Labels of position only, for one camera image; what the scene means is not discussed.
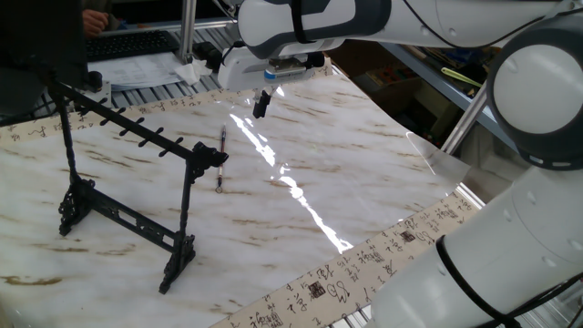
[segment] hook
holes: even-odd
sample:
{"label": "hook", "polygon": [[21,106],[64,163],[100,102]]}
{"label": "hook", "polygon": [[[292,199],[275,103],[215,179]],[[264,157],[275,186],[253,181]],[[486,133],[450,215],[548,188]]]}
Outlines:
{"label": "hook", "polygon": [[[164,128],[159,128],[158,131],[156,131],[156,134],[160,134],[160,133],[162,133],[162,131],[164,131]],[[144,139],[142,142],[140,142],[138,144],[138,147],[142,148],[142,147],[146,146],[146,144],[149,143],[152,140],[152,138]]]}
{"label": "hook", "polygon": [[[143,121],[145,121],[145,119],[144,119],[144,118],[139,118],[139,119],[136,121],[136,123],[138,123],[138,124],[141,124]],[[119,136],[120,136],[120,137],[123,137],[123,136],[125,136],[125,135],[126,135],[128,132],[129,132],[129,128],[126,128],[125,130],[123,130],[123,131],[119,132]]]}
{"label": "hook", "polygon": [[[174,141],[174,145],[178,145],[180,142],[184,141],[183,137],[178,138],[176,141]],[[166,156],[166,154],[169,153],[169,151],[172,149],[173,146],[170,146],[169,148],[167,148],[166,150],[162,151],[161,153],[159,153],[159,157],[164,157]]]}
{"label": "hook", "polygon": [[[118,110],[118,114],[120,114],[120,115],[121,115],[121,114],[122,114],[123,112],[125,112],[125,111],[126,111],[126,108],[120,108],[120,109]],[[103,127],[104,125],[106,125],[107,123],[109,123],[109,120],[111,119],[111,116],[112,116],[112,115],[110,115],[108,118],[106,118],[106,119],[102,120],[102,121],[101,121],[101,123],[99,123],[99,125]]]}

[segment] person's hand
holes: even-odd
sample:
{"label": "person's hand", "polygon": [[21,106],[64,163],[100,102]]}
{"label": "person's hand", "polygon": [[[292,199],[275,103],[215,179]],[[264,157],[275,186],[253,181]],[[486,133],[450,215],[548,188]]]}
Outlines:
{"label": "person's hand", "polygon": [[83,11],[83,32],[86,38],[99,36],[107,26],[107,13],[86,9]]}

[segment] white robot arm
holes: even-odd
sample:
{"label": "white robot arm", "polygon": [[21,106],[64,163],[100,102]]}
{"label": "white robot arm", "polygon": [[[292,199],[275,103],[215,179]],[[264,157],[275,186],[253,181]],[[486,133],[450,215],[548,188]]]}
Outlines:
{"label": "white robot arm", "polygon": [[[474,327],[494,316],[510,327],[514,322],[506,313],[583,272],[579,12],[580,2],[570,0],[245,0],[241,5],[246,46],[226,56],[220,72],[224,87],[310,77],[305,54],[335,48],[347,38],[504,46],[491,67],[487,97],[498,124],[534,168],[440,247],[399,271],[376,294],[370,326]],[[476,305],[476,295],[495,313]]]}

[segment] shelf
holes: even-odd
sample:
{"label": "shelf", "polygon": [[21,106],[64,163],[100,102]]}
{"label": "shelf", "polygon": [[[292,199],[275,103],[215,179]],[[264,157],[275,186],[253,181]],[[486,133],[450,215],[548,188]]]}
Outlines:
{"label": "shelf", "polygon": [[[379,43],[394,56],[399,58],[404,64],[410,67],[419,77],[424,79],[437,91],[441,92],[445,97],[447,97],[454,104],[458,105],[461,109],[467,110],[470,106],[472,99],[461,92],[456,86],[446,80],[440,73],[434,71],[431,67],[428,67],[422,60],[405,50],[402,46],[390,43]],[[514,142],[506,135],[504,131],[498,126],[494,114],[489,107],[486,107],[477,119],[484,128],[487,128],[490,133],[494,134],[497,138],[502,140],[513,150],[517,150]]]}

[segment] white marble surface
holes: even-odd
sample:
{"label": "white marble surface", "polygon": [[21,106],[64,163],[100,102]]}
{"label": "white marble surface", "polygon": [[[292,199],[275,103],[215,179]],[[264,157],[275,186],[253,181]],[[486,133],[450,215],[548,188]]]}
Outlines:
{"label": "white marble surface", "polygon": [[[248,99],[146,116],[218,147],[191,192],[197,257],[158,293],[169,253],[92,212],[58,234],[67,186],[60,137],[0,149],[0,302],[33,327],[208,327],[445,197],[468,167],[398,125],[345,77],[286,86],[268,116]],[[184,165],[107,125],[75,131],[77,167],[96,188],[171,230]]]}

